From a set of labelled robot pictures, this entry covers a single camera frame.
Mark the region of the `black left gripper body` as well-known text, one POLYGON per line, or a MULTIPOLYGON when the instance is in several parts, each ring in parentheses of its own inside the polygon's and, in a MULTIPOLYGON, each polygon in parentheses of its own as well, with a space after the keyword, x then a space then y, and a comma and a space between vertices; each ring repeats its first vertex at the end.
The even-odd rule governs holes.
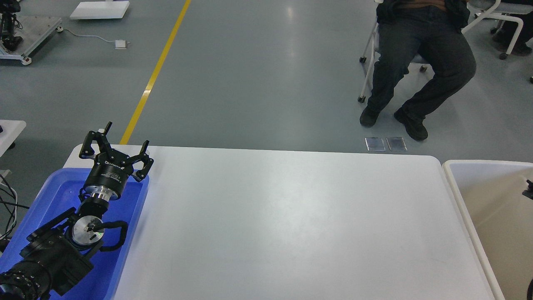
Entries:
POLYGON ((90 196, 105 201, 117 200, 125 189, 133 165, 122 165, 128 155, 122 152, 101 152, 95 161, 82 190, 90 196))

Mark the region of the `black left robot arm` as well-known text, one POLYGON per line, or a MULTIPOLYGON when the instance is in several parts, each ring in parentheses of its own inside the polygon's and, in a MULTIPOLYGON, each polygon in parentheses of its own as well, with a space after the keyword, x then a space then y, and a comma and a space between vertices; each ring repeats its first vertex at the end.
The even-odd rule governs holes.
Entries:
POLYGON ((90 273, 91 258, 99 252, 120 249, 127 241, 131 222, 104 221, 111 201, 121 198, 127 180, 148 177, 154 160, 146 140, 139 154, 130 156, 112 148, 104 131, 90 131, 80 148, 80 159, 94 164, 80 188, 80 206, 70 207, 27 237, 21 261, 1 273, 2 300, 48 300, 51 292, 66 294, 90 273))

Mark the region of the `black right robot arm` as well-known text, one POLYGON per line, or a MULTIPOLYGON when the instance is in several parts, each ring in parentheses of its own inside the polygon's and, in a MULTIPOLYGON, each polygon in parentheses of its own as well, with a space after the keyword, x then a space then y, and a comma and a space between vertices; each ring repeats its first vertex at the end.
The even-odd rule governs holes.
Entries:
POLYGON ((527 183, 527 188, 522 192, 522 195, 527 197, 528 199, 533 200, 533 182, 527 179, 526 183, 527 183))

